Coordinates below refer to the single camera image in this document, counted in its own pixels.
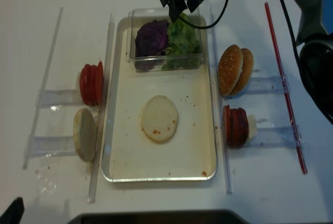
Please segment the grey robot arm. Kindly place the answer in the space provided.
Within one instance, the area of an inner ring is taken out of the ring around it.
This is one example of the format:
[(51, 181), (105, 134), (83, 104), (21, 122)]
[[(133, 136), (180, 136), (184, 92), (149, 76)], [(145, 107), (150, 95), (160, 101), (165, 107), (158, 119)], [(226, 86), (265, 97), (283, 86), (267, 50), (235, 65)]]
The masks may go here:
[[(181, 12), (193, 12), (204, 0), (160, 0), (169, 7), (172, 21)], [(330, 0), (294, 0), (301, 9), (298, 33), (294, 34), (284, 0), (279, 0), (291, 37), (303, 86), (321, 113), (332, 122), (332, 22), (328, 20)]]

